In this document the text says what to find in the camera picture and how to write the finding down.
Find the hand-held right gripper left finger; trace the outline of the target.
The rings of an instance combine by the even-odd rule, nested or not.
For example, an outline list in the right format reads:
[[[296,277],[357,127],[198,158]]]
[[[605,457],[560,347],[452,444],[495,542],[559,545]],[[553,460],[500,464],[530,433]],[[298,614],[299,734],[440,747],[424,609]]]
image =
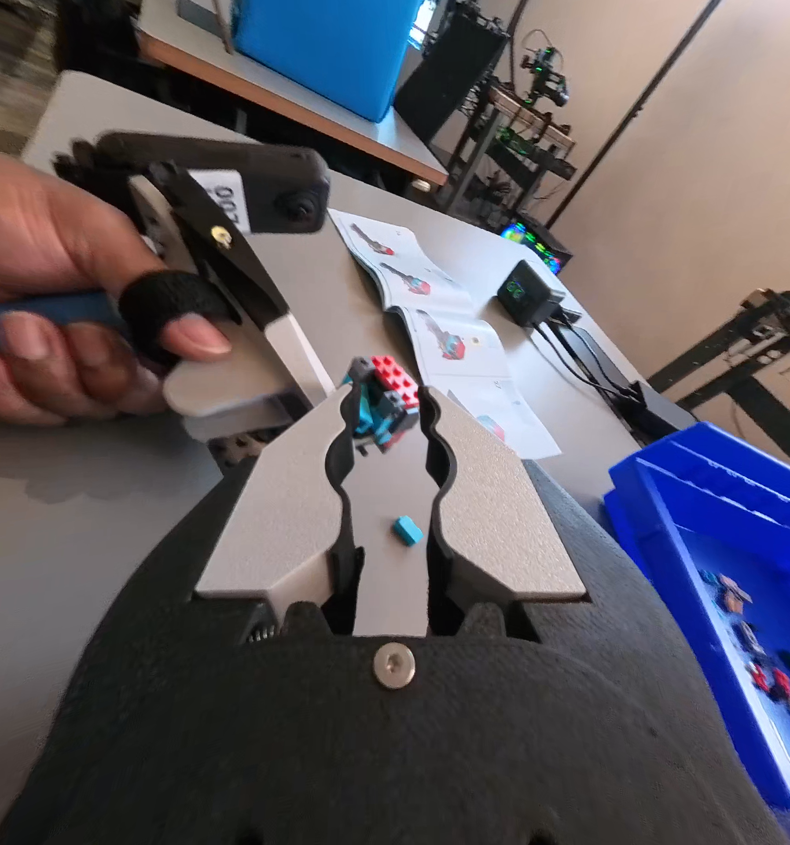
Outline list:
[[[344,482],[354,467],[361,388],[347,383],[265,447],[196,584],[202,598],[273,611],[346,594],[357,570]]]

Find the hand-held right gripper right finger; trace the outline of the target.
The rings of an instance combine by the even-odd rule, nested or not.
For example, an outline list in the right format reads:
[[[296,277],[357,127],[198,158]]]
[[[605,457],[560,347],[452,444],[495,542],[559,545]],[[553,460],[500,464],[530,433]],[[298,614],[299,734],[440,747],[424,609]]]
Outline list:
[[[421,388],[425,468],[437,486],[429,598],[453,604],[570,603],[587,596],[514,449],[434,387]]]

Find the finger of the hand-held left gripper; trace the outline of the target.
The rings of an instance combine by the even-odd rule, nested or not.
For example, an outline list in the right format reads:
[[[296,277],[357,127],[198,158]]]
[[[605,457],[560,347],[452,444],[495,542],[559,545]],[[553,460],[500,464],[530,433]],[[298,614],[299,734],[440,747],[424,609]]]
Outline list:
[[[263,334],[311,407],[334,392],[331,376],[291,312],[268,323]]]

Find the toy brick truck model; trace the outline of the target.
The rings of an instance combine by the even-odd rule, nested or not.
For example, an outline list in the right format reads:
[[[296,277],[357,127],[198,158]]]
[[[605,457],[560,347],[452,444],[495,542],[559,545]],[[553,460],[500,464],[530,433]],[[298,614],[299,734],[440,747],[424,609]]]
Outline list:
[[[343,383],[357,375],[361,384],[353,442],[366,457],[375,447],[389,452],[419,420],[418,384],[391,356],[357,357]],[[235,422],[234,431],[207,442],[213,460],[227,472],[246,459],[257,459],[267,445],[304,417],[311,405],[298,389],[263,399],[253,422]]]

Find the grey desk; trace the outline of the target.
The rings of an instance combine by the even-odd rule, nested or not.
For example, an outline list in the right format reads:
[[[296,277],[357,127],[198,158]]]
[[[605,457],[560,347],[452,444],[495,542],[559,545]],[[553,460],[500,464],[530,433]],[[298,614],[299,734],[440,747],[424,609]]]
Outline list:
[[[538,465],[599,519],[609,470],[640,445],[595,391],[496,304],[495,290],[523,249],[339,174],[331,201],[413,231],[468,291],[500,338],[518,390],[558,444],[560,455]],[[400,322],[379,310],[331,222],[316,236],[258,236],[253,244],[333,378],[358,353],[392,353],[412,364]],[[390,534],[404,514],[429,525],[436,487],[424,469],[426,450],[421,432],[411,432],[389,456],[358,458],[347,479],[368,555],[354,627],[360,636],[417,636],[427,628],[423,545],[409,551]],[[72,668],[126,578],[219,477],[206,448],[171,415],[0,427],[0,660]]]

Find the person's left hand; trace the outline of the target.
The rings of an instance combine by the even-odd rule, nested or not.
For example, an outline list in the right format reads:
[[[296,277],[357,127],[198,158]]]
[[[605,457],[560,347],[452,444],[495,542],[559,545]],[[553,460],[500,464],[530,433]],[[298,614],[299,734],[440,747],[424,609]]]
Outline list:
[[[115,329],[64,327],[26,298],[104,290],[118,298],[166,269],[121,211],[0,153],[0,422],[58,426],[166,408],[157,375]]]

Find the brick instruction booklet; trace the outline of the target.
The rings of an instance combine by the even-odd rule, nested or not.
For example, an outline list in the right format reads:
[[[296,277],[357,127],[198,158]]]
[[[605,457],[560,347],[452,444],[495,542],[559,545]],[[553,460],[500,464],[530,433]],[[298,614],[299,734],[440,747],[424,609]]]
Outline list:
[[[414,233],[343,210],[330,208],[329,215],[375,282],[383,311],[403,322],[421,383],[464,408],[521,459],[559,456],[554,437],[516,387],[495,330]]]

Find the blue plastic storage bin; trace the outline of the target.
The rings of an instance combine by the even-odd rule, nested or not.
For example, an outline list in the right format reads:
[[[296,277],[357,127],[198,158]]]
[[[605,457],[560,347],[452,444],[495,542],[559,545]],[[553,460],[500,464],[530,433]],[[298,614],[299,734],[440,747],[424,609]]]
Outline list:
[[[761,796],[790,815],[790,714],[752,687],[699,578],[752,591],[790,587],[790,466],[710,423],[670,435],[610,470],[604,497],[624,551],[688,641]]]

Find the black adapter box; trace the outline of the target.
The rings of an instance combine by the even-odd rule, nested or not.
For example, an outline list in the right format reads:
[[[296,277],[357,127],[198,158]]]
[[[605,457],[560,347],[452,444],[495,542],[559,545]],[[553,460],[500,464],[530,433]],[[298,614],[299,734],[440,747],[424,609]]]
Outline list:
[[[617,408],[631,430],[650,441],[693,427],[698,420],[693,413],[676,405],[643,381],[632,382],[619,390]]]

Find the large blue box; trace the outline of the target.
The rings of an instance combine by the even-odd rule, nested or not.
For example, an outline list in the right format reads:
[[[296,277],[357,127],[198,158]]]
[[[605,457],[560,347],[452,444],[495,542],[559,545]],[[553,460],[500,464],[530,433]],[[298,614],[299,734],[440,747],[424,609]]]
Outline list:
[[[420,1],[237,2],[243,55],[379,123],[394,98]]]

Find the black flat device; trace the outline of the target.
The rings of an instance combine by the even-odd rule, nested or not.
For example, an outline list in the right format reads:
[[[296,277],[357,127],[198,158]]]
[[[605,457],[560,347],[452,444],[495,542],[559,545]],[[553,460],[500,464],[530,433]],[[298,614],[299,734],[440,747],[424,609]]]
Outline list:
[[[590,333],[573,324],[568,326],[555,321],[550,323],[550,330],[563,353],[588,382],[601,391],[623,393],[629,390],[632,381],[622,374]]]

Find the wood-edged table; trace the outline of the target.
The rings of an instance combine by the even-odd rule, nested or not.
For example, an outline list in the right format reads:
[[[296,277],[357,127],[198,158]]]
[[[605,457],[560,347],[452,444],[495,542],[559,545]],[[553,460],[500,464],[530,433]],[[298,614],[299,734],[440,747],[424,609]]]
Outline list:
[[[378,123],[360,118],[250,58],[227,52],[220,36],[179,17],[176,2],[142,2],[137,29],[146,58],[370,154],[433,188],[448,181],[445,167],[392,109]]]

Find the black portable power station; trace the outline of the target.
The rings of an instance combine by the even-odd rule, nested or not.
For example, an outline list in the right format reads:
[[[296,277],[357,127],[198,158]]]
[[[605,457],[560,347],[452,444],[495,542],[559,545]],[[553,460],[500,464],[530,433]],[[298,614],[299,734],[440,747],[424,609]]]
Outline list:
[[[532,263],[520,260],[496,291],[498,304],[523,329],[550,321],[562,308],[566,292]]]

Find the black computer case with lights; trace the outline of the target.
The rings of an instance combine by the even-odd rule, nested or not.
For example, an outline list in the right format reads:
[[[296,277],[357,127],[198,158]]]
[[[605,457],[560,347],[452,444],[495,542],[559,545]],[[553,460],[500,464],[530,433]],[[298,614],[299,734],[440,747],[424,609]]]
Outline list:
[[[512,215],[499,235],[531,250],[556,276],[572,259],[572,252],[545,225],[524,212]]]

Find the black cloth covered box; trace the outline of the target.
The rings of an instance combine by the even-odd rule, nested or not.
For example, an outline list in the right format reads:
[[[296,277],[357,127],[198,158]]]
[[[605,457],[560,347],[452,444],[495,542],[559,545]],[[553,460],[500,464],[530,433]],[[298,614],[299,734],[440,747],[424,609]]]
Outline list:
[[[478,2],[449,4],[432,43],[400,89],[393,107],[411,132],[429,145],[468,93],[491,75],[509,34]]]

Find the scattered small toy bricks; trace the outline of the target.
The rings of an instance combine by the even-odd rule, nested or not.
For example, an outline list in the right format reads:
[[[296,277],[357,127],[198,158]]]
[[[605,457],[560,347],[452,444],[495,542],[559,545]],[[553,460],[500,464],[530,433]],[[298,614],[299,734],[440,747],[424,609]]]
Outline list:
[[[752,687],[790,714],[790,587],[772,579],[749,591],[712,569],[698,575]]]

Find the black frame table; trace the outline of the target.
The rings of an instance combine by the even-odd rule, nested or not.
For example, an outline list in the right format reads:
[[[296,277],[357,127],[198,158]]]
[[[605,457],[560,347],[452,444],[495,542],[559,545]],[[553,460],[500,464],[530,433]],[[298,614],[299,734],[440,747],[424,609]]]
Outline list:
[[[677,401],[694,411],[727,396],[790,459],[790,409],[758,380],[771,365],[790,356],[790,290],[758,289],[727,322],[647,378],[663,393],[718,358],[728,369]]]

